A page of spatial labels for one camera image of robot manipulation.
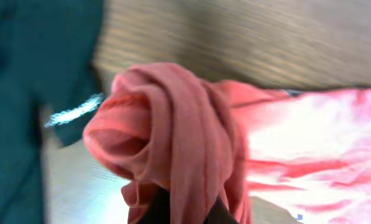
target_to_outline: person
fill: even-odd
[[[63,146],[81,139],[104,97],[102,20],[103,0],[0,0],[0,224],[45,222],[39,109]]]

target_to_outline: pink fabric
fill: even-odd
[[[172,63],[118,75],[84,130],[87,148],[132,182],[122,189],[136,223],[157,189],[170,190],[171,223],[203,223],[216,198],[250,223],[246,144],[225,95]]]
[[[371,89],[290,98],[155,63],[118,75],[112,90],[84,139],[132,180],[123,188],[130,223],[159,185],[176,224],[202,223],[218,195],[251,223],[246,194],[308,224],[371,224]]]

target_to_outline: dark teal clothing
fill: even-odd
[[[0,224],[44,222],[39,109],[64,146],[81,139],[103,99],[90,66],[102,12],[103,0],[0,0]]]

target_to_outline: pink garment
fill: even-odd
[[[171,63],[133,67],[112,89],[84,139],[102,164],[132,180],[122,189],[130,223],[158,185],[171,191],[176,224],[202,223],[218,195],[251,223],[246,194],[303,223],[371,224],[371,89],[291,98],[210,84]]]

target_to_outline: floor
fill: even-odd
[[[106,10],[95,63],[107,86],[128,66],[156,61],[266,88],[371,86],[371,0],[110,0]],[[82,142],[59,149],[45,135],[49,223],[125,223],[126,181]],[[258,199],[254,208],[255,224],[296,223]]]

